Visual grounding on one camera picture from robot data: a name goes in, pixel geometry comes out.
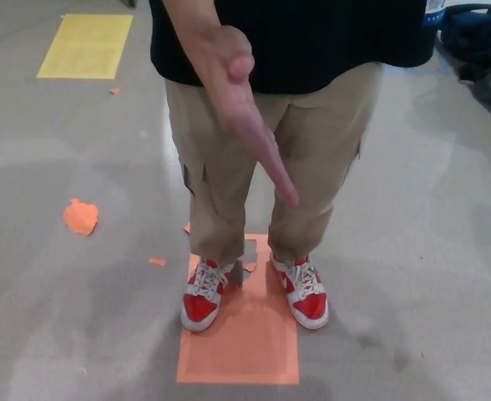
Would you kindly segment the person's bare right hand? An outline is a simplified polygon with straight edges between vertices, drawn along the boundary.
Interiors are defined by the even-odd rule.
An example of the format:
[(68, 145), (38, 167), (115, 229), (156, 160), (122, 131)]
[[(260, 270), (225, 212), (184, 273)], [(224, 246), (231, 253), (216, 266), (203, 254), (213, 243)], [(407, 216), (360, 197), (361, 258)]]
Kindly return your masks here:
[(283, 201), (297, 206), (299, 195), (282, 162), (276, 139), (254, 100), (249, 77), (255, 66), (251, 45), (236, 28), (211, 28), (187, 53), (224, 128), (261, 163)]

